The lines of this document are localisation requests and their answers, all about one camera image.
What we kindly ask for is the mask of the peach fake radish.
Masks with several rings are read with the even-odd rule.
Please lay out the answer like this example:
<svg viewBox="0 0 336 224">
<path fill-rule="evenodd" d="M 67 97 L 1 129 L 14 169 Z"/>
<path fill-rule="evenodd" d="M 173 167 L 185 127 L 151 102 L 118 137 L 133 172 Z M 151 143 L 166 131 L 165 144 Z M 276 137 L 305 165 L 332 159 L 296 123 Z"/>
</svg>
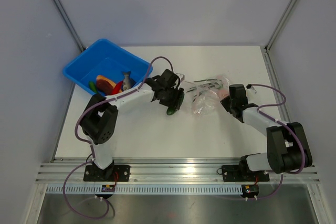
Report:
<svg viewBox="0 0 336 224">
<path fill-rule="evenodd" d="M 227 96 L 229 96 L 229 92 L 226 90 L 226 89 L 220 89 L 217 93 L 218 97 L 220 99 L 224 99 L 226 98 Z"/>
</svg>

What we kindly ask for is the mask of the green fake cucumber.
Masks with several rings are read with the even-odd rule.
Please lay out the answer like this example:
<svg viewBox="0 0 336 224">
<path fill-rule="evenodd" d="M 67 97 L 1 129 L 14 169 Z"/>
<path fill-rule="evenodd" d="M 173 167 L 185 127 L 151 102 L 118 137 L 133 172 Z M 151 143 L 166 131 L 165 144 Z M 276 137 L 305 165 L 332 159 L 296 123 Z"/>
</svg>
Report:
<svg viewBox="0 0 336 224">
<path fill-rule="evenodd" d="M 169 106 L 167 107 L 166 114 L 173 115 L 174 113 L 176 113 L 180 109 L 183 100 L 184 100 L 184 89 L 183 88 L 175 89 L 173 93 L 173 98 L 170 101 Z"/>
</svg>

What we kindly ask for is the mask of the clear zip top bag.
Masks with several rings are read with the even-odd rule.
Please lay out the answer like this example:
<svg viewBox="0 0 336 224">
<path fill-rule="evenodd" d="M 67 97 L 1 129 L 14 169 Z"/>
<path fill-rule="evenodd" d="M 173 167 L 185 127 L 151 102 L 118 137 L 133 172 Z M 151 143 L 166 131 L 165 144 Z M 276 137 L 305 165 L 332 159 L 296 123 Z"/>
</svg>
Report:
<svg viewBox="0 0 336 224">
<path fill-rule="evenodd" d="M 182 82 L 185 91 L 185 108 L 195 116 L 215 112 L 220 101 L 229 95 L 231 81 L 224 74 L 218 74 L 196 81 Z"/>
</svg>

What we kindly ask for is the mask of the grey fake fish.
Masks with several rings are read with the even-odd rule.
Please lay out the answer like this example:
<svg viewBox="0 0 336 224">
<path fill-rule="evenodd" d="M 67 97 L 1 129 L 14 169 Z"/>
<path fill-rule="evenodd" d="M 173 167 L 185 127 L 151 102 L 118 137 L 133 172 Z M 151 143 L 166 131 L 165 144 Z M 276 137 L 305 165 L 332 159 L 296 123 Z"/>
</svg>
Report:
<svg viewBox="0 0 336 224">
<path fill-rule="evenodd" d="M 122 75 L 124 77 L 122 83 L 122 90 L 126 91 L 131 89 L 135 85 L 135 81 L 131 78 L 131 71 L 122 72 Z"/>
</svg>

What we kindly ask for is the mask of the red fake pepper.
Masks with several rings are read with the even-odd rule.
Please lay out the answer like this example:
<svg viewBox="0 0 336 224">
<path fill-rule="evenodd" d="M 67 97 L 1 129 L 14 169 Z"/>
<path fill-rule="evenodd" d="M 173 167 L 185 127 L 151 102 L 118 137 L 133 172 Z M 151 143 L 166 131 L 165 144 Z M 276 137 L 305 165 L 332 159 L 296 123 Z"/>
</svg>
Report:
<svg viewBox="0 0 336 224">
<path fill-rule="evenodd" d="M 115 85 L 111 94 L 115 95 L 115 94 L 121 93 L 123 91 L 122 88 L 123 88 L 123 81 L 120 81 Z"/>
</svg>

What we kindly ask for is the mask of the orange red fake papaya slice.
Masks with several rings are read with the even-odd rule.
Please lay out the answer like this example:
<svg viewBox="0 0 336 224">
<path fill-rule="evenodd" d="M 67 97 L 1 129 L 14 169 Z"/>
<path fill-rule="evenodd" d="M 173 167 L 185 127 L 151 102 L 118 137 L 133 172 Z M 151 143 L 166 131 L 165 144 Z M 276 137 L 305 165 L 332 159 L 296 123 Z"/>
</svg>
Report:
<svg viewBox="0 0 336 224">
<path fill-rule="evenodd" d="M 102 91 L 106 95 L 112 95 L 113 90 L 116 86 L 112 80 L 106 78 L 103 75 L 98 75 L 96 77 L 96 87 L 99 91 Z"/>
</svg>

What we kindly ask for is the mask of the small green fake pepper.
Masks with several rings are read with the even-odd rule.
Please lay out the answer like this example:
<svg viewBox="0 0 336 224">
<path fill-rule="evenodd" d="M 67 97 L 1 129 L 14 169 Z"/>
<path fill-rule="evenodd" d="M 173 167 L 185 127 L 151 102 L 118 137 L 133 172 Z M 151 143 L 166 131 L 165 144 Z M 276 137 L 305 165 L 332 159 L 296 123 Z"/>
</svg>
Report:
<svg viewBox="0 0 336 224">
<path fill-rule="evenodd" d="M 97 86 L 96 86 L 96 84 L 95 84 L 93 81 L 90 81 L 90 82 L 89 82 L 89 88 L 90 88 L 90 90 L 91 90 L 92 92 L 94 92 L 95 94 L 98 94 L 98 93 L 99 93 L 99 91 L 98 91 L 98 89 L 97 89 Z"/>
</svg>

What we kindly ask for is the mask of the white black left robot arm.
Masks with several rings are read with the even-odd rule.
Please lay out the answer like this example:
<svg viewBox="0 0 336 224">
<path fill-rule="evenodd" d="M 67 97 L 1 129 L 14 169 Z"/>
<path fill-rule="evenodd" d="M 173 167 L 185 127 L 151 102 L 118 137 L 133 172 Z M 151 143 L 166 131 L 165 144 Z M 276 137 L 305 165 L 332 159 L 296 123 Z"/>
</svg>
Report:
<svg viewBox="0 0 336 224">
<path fill-rule="evenodd" d="M 82 128 L 92 153 L 91 161 L 85 162 L 89 166 L 85 174 L 96 176 L 102 181 L 115 175 L 114 159 L 107 142 L 114 134 L 118 114 L 124 109 L 132 110 L 158 101 L 167 107 L 167 115 L 173 115 L 180 109 L 184 99 L 181 82 L 179 74 L 166 69 L 161 75 L 146 78 L 130 90 L 109 99 L 100 94 L 93 95 L 76 125 L 76 128 Z"/>
</svg>

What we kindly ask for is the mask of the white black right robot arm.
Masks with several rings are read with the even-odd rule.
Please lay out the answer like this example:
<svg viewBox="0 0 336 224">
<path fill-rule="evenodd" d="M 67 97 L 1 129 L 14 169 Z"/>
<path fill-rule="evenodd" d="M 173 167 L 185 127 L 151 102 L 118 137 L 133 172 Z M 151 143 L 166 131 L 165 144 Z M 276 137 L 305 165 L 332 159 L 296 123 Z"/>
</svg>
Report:
<svg viewBox="0 0 336 224">
<path fill-rule="evenodd" d="M 282 101 L 263 105 L 250 103 L 246 90 L 254 87 L 272 89 L 282 97 Z M 229 95 L 220 101 L 235 119 L 266 137 L 265 153 L 241 157 L 237 171 L 242 179 L 250 180 L 257 172 L 299 174 L 312 166 L 313 159 L 302 124 L 286 122 L 263 111 L 263 108 L 282 106 L 286 101 L 286 96 L 280 90 L 265 84 L 232 84 Z"/>
</svg>

